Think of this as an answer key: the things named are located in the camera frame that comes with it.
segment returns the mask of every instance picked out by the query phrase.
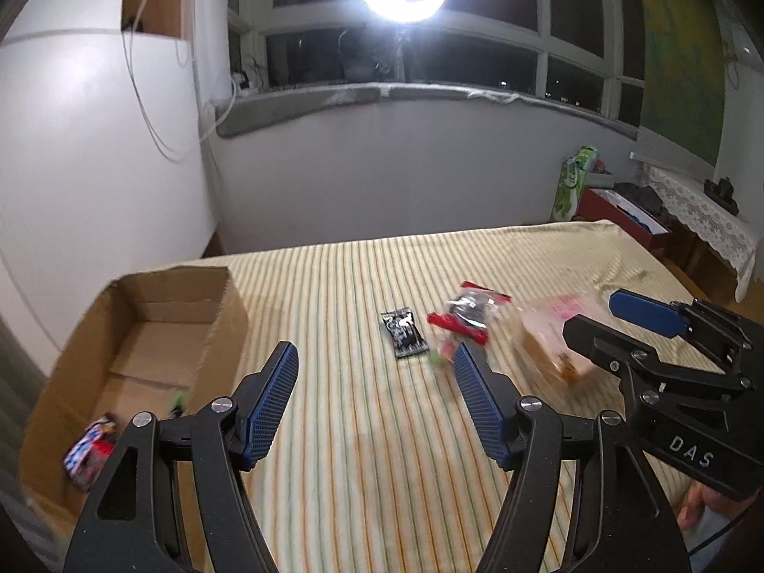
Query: dark object on table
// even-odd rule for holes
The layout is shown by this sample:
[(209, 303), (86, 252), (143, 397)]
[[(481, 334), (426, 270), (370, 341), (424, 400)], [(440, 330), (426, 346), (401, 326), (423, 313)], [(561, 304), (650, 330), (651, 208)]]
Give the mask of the dark object on table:
[(710, 179), (706, 179), (703, 184), (703, 191), (706, 192), (708, 198), (717, 203), (727, 213), (735, 216), (740, 213), (737, 208), (737, 203), (735, 200), (732, 200), (732, 194), (735, 193), (735, 187), (732, 186), (730, 179), (721, 179), (718, 184)]
[(411, 308), (383, 312), (382, 321), (393, 339), (396, 358), (408, 358), (429, 349), (426, 340), (416, 328)]
[(613, 189), (629, 202), (636, 204), (643, 211), (652, 215), (662, 227), (671, 230), (673, 218), (663, 207), (663, 200), (652, 187), (640, 187), (634, 183), (623, 181), (616, 183)]

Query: cardboard box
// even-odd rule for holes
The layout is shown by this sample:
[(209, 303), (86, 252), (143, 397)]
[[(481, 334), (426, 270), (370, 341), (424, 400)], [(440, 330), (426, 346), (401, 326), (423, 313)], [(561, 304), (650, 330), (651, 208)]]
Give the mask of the cardboard box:
[(608, 189), (585, 189), (578, 203), (577, 215), (590, 222), (610, 220), (647, 250), (665, 247), (671, 235), (671, 231), (662, 227), (650, 214)]
[[(224, 267), (179, 266), (106, 287), (70, 336), (34, 408), (19, 480), (37, 513), (68, 542), (85, 496), (62, 459), (104, 412), (123, 428), (140, 411), (164, 419), (180, 393), (194, 413), (235, 388), (247, 312)], [(186, 535), (196, 568), (205, 541), (190, 464), (179, 464)]]

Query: electrical cable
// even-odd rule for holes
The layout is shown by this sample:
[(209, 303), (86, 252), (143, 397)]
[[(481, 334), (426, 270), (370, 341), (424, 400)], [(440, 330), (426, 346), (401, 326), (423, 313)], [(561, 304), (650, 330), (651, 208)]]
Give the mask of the electrical cable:
[(249, 64), (250, 68), (255, 71), (255, 75), (257, 76), (258, 82), (260, 83), (258, 90), (265, 91), (267, 89), (267, 84), (265, 82), (265, 76), (263, 76), (263, 68), (257, 64), (255, 57), (253, 55), (246, 55), (244, 57), (244, 64)]
[[(732, 75), (730, 75), (730, 64), (732, 64), (732, 68), (735, 69), (735, 76), (737, 78), (737, 83), (732, 81)], [(727, 63), (727, 79), (730, 80), (730, 83), (732, 84), (732, 87), (735, 90), (740, 89), (740, 71), (737, 70), (737, 60), (733, 60), (732, 63)]]
[(721, 538), (725, 534), (727, 534), (732, 528), (734, 528), (738, 523), (740, 523), (744, 517), (746, 517), (746, 514), (748, 511), (751, 510), (751, 507), (746, 508), (742, 513), (740, 513), (737, 517), (735, 517), (731, 522), (727, 523), (724, 528), (719, 530), (718, 532), (715, 532), (711, 536), (709, 536), (706, 540), (704, 540), (700, 545), (695, 545), (689, 552), (687, 552), (688, 557), (692, 557), (698, 552), (700, 552), (702, 549), (706, 549), (708, 545), (712, 544), (715, 540)]
[[(122, 49), (125, 53), (125, 64), (127, 64), (127, 74), (130, 76), (130, 82), (133, 87), (133, 91), (135, 92), (135, 98), (138, 100), (138, 107), (140, 108), (140, 114), (143, 116), (144, 123), (146, 124), (146, 127), (148, 128), (149, 134), (151, 135), (151, 139), (154, 142), (155, 147), (157, 147), (157, 150), (159, 153), (167, 159), (169, 162), (172, 163), (182, 163), (182, 160), (188, 156), (188, 154), (196, 148), (196, 145), (187, 148), (183, 152), (177, 152), (175, 151), (170, 145), (168, 145), (162, 137), (157, 132), (156, 128), (154, 127), (154, 124), (152, 124), (148, 113), (146, 112), (146, 107), (144, 106), (144, 102), (140, 97), (140, 91), (138, 90), (138, 84), (135, 82), (135, 69), (133, 67), (133, 38), (135, 37), (135, 33), (138, 30), (138, 24), (140, 23), (140, 18), (143, 15), (143, 12), (146, 8), (146, 5), (148, 4), (148, 0), (141, 0), (140, 4), (138, 5), (138, 11), (135, 13), (135, 20), (133, 21), (133, 25), (131, 27), (130, 31), (130, 40), (129, 40), (129, 46), (127, 45), (127, 42), (125, 41), (125, 33), (122, 33)], [(181, 24), (182, 24), (182, 6), (181, 6)], [(176, 59), (178, 60), (177, 55), (177, 44), (176, 44)], [(183, 64), (182, 66), (185, 67), (188, 64), (188, 61), (186, 61), (186, 64)], [(236, 84), (236, 80), (234, 80), (233, 77), (231, 77), (231, 83), (232, 83), (232, 97), (231, 101), (228, 104), (228, 107), (223, 112), (223, 115), (220, 116), (218, 120), (215, 121), (215, 123), (209, 128), (198, 140), (198, 143), (201, 144), (204, 142), (212, 133), (215, 131), (215, 129), (220, 125), (227, 117), (228, 114), (231, 113), (234, 107), (234, 102), (236, 101), (236, 95), (238, 86)]]

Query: snack package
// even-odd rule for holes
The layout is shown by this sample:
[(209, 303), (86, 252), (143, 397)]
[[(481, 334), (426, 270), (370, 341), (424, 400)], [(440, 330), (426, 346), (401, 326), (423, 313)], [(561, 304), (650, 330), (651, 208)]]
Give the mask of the snack package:
[(563, 162), (550, 222), (570, 222), (573, 218), (584, 191), (586, 173), (595, 166), (598, 156), (594, 147), (581, 147)]
[(448, 300), (446, 311), (430, 312), (427, 322), (486, 344), (488, 321), (499, 306), (510, 303), (512, 298), (472, 282), (461, 283), (461, 288), (456, 297)]
[(64, 470), (77, 489), (83, 493), (90, 491), (114, 450), (117, 437), (116, 417), (107, 413), (91, 424), (69, 449), (64, 457)]
[(591, 294), (562, 295), (517, 305), (517, 338), (521, 356), (533, 376), (551, 386), (557, 396), (578, 392), (599, 369), (588, 359), (568, 349), (562, 337), (564, 323), (584, 315), (606, 325), (614, 318)]
[(411, 308), (398, 308), (382, 313), (382, 322), (393, 339), (395, 357), (408, 358), (410, 355), (423, 353), (429, 349), (427, 341), (419, 333), (414, 323)]

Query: black snack packet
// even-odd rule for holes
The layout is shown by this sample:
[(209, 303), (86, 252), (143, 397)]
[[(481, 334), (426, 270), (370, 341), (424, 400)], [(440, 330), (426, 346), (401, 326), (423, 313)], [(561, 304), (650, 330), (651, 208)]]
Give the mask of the black snack packet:
[(384, 326), (393, 337), (393, 348), (397, 359), (408, 358), (410, 355), (423, 353), (429, 349), (427, 341), (422, 338), (422, 334), (416, 328), (411, 308), (383, 312), (381, 316)]

